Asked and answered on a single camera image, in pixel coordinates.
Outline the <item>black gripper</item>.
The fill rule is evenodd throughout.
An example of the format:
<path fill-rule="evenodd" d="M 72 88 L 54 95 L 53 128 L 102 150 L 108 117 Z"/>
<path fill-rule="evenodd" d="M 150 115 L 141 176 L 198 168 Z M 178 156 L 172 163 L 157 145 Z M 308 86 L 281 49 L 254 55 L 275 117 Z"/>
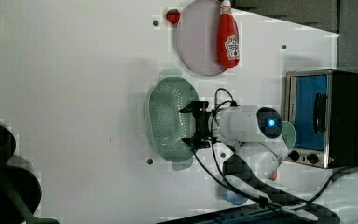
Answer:
<path fill-rule="evenodd" d="M 195 119 L 195 132 L 189 138 L 182 138 L 191 149 L 211 148 L 212 144 L 217 142 L 213 137 L 211 125 L 215 111 L 208 111 L 209 103 L 207 101 L 191 101 L 187 106 L 180 110 L 180 113 L 191 113 Z"/>

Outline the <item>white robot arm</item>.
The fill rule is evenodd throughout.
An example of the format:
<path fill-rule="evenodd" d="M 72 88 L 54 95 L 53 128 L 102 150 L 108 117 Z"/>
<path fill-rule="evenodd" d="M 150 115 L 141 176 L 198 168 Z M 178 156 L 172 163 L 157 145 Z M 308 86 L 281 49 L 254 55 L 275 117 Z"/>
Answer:
<path fill-rule="evenodd" d="M 238 106 L 234 101 L 227 105 L 208 111 L 206 101 L 193 101 L 179 110 L 195 119 L 194 134 L 183 140 L 193 152 L 213 148 L 216 142 L 232 151 L 216 164 L 221 176 L 217 182 L 276 214 L 285 212 L 315 224 L 340 224 L 338 214 L 317 204 L 315 198 L 302 199 L 268 182 L 289 154 L 280 114 L 266 106 Z"/>

